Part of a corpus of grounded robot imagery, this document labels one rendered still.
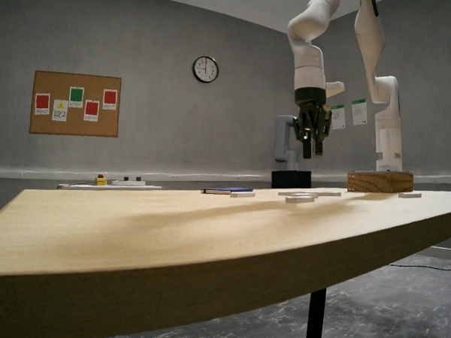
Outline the white domino with red pips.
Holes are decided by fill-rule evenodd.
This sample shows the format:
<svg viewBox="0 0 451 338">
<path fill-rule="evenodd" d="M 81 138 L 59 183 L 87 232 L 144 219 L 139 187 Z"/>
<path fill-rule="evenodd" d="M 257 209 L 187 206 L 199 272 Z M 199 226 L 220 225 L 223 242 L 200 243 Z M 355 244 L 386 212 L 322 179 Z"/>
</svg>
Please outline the white domino with red pips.
<svg viewBox="0 0 451 338">
<path fill-rule="evenodd" d="M 240 194 L 237 194 L 240 193 Z M 255 197 L 255 192 L 230 192 L 230 197 L 232 198 L 249 198 L 249 197 Z"/>
</svg>

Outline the dark blue rectangular pad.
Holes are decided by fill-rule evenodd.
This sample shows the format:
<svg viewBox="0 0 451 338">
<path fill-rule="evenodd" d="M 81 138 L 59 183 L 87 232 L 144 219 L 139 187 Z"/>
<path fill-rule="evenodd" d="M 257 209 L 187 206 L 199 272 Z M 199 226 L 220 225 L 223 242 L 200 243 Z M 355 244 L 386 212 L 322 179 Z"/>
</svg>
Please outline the dark blue rectangular pad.
<svg viewBox="0 0 451 338">
<path fill-rule="evenodd" d="M 230 192 L 253 192 L 253 189 L 242 189 L 242 188 L 201 189 L 201 194 L 230 195 Z"/>
</svg>

